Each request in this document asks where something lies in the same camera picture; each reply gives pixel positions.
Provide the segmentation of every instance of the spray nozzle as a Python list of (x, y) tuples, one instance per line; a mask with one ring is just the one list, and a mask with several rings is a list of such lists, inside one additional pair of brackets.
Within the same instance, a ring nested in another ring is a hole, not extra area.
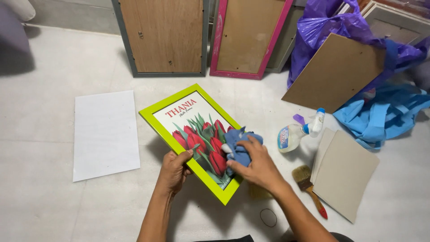
[(326, 111), (322, 108), (317, 109), (315, 118), (312, 122), (303, 125), (303, 131), (309, 134), (312, 138), (318, 136), (318, 134), (323, 129), (324, 116), (326, 115)]

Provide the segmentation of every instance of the spray bottle label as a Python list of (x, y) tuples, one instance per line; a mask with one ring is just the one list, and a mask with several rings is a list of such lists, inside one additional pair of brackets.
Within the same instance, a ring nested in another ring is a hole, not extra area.
[(278, 135), (278, 148), (285, 149), (288, 147), (288, 126), (281, 129)]

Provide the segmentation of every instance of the pink picture frame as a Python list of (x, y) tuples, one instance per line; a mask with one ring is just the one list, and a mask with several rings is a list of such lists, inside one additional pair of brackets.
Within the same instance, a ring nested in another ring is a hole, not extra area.
[(214, 38), (214, 44), (213, 44), (211, 68), (210, 68), (209, 75), (219, 76), (219, 77), (261, 80), (261, 78), (263, 77), (263, 73), (266, 69), (267, 62), (269, 62), (269, 58), (272, 54), (273, 47), (275, 46), (276, 40), (278, 39), (279, 33), (281, 32), (285, 18), (287, 17), (288, 11), (290, 10), (292, 2), (293, 0), (285, 0), (281, 14), (278, 18), (278, 22), (276, 23), (269, 45), (267, 46), (266, 54), (264, 55), (263, 61), (261, 62), (260, 68), (258, 69), (258, 73), (252, 74), (252, 73), (233, 72), (233, 71), (218, 71), (216, 69), (218, 65), (218, 56), (219, 56), (219, 50), (221, 46), (221, 37), (224, 29), (225, 13), (227, 11), (227, 3), (228, 3), (228, 0), (219, 0), (217, 24), (215, 28), (215, 38)]

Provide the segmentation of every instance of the wall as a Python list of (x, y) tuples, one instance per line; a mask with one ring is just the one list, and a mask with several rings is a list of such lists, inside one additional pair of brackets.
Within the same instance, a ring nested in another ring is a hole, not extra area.
[(111, 0), (29, 0), (36, 17), (28, 23), (120, 34)]

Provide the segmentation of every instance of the blue cloth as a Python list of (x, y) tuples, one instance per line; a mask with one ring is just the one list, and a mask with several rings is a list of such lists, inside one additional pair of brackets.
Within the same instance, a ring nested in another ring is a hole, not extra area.
[(358, 96), (351, 98), (333, 115), (366, 149), (380, 149), (391, 139), (415, 126), (416, 114), (430, 106), (430, 95), (409, 84), (384, 84), (368, 103)]
[[(227, 154), (227, 158), (229, 160), (235, 160), (240, 164), (248, 167), (251, 163), (251, 158), (248, 154), (248, 151), (243, 146), (238, 146), (236, 143), (241, 140), (249, 140), (248, 135), (256, 138), (260, 144), (263, 144), (263, 138), (254, 132), (246, 132), (245, 127), (242, 127), (240, 130), (230, 130), (224, 134), (225, 143), (228, 144), (233, 153)], [(234, 171), (227, 167), (227, 175), (231, 176), (234, 174)]]

